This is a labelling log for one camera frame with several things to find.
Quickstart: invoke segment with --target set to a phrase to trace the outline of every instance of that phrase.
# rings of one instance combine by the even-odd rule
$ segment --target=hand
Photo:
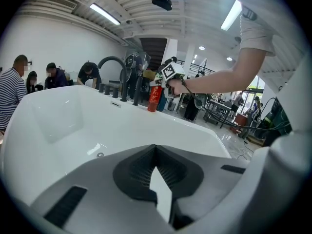
[[[181,93],[185,93],[184,86],[182,85],[182,82],[178,79],[172,79],[168,82],[169,86],[173,88],[174,94],[179,95]]]

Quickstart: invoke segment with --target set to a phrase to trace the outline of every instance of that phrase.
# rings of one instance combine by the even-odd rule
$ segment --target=white sleeve
[[[244,16],[240,17],[242,42],[240,48],[253,48],[267,51],[267,56],[275,56],[272,43],[273,33],[269,28]]]

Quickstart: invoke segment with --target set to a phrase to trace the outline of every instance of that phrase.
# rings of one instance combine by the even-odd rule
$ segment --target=gooseneck faucet
[[[122,78],[123,79],[123,85],[122,85],[122,95],[121,95],[120,100],[121,101],[127,101],[127,75],[126,75],[127,70],[126,70],[126,66],[123,63],[123,61],[118,57],[106,57],[98,63],[97,68],[101,69],[103,64],[109,60],[114,60],[114,61],[118,62],[123,69],[123,78]]]

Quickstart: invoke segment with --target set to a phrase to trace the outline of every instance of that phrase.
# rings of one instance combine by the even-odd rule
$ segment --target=faucet
[[[126,70],[126,66],[123,63],[123,61],[121,59],[119,59],[118,57],[106,57],[104,59],[102,59],[98,65],[97,68],[101,69],[101,67],[103,66],[103,64],[109,60],[114,60],[116,62],[118,62],[122,69],[123,69],[123,85],[122,85],[122,95],[121,95],[121,101],[127,101],[127,70]]]

